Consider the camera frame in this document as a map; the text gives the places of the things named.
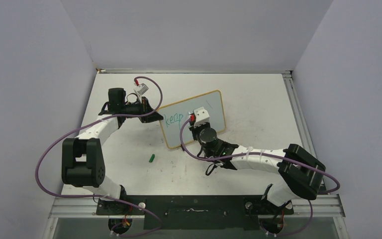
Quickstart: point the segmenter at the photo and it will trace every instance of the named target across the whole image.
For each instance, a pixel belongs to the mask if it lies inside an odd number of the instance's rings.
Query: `cable tie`
[[[248,157],[250,156],[250,152],[253,151],[253,147],[249,146],[248,147],[248,151],[247,151],[247,155],[245,155],[245,161],[248,162]]]
[[[263,157],[263,153],[266,151],[265,149],[260,149],[260,162],[261,162],[261,157]]]

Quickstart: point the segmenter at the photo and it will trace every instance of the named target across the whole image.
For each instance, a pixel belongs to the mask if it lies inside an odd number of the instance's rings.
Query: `white tabletop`
[[[142,74],[158,82],[167,105],[212,90],[222,92],[226,131],[218,137],[229,143],[258,149],[286,148],[301,140],[281,74]],[[94,121],[107,101],[109,88],[133,92],[137,74],[97,74],[83,125]],[[150,82],[146,97],[155,107],[157,88]],[[197,153],[198,143],[188,146]],[[181,149],[169,150],[159,122],[142,124],[127,119],[102,147],[106,175],[123,185],[129,195],[255,195],[280,180],[276,174],[254,170],[217,168],[189,157]],[[150,156],[156,157],[149,163]],[[63,194],[90,194],[64,185]]]

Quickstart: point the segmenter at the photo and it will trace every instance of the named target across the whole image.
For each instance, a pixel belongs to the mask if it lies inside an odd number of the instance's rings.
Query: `small whiteboard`
[[[163,116],[160,121],[166,146],[170,149],[180,147],[179,132],[182,125],[188,119],[188,112],[204,107],[210,115],[210,127],[218,133],[226,129],[225,114],[223,112],[222,94],[219,90],[211,91],[199,96],[191,97],[183,101],[160,107],[158,113]],[[184,128],[184,142],[193,141],[188,125]]]

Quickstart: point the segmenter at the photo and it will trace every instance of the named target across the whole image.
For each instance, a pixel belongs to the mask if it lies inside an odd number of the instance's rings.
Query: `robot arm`
[[[261,170],[282,176],[281,181],[275,182],[266,189],[264,197],[270,203],[279,207],[294,198],[316,199],[323,178],[322,175],[269,156],[291,158],[325,171],[325,166],[299,145],[291,144],[286,149],[263,150],[231,144],[218,139],[216,131],[210,127],[210,116],[204,107],[195,109],[190,114],[190,119],[189,129],[194,140],[200,143],[205,157],[218,158],[238,153],[246,154],[245,156],[218,160],[216,166],[232,170]],[[265,154],[251,155],[250,152]]]
[[[125,102],[123,88],[109,89],[109,101],[104,103],[97,120],[101,120],[75,138],[67,138],[62,144],[62,181],[75,187],[82,187],[98,195],[107,195],[121,199],[125,189],[114,183],[105,174],[101,146],[112,133],[120,129],[127,117],[114,117],[102,120],[108,115],[143,115],[153,111],[147,98],[142,95],[147,91],[145,84],[134,89],[137,101]],[[154,112],[139,118],[142,123],[163,120],[163,116]]]

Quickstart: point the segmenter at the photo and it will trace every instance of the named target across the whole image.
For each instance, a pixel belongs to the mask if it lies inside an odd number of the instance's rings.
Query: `white wall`
[[[61,0],[99,68],[293,69],[332,0]]]
[[[45,148],[81,122],[95,70],[58,0],[0,0],[0,238],[41,238],[53,197]],[[60,190],[61,149],[40,176]]]
[[[382,238],[382,1],[334,0],[293,77],[351,238]]]

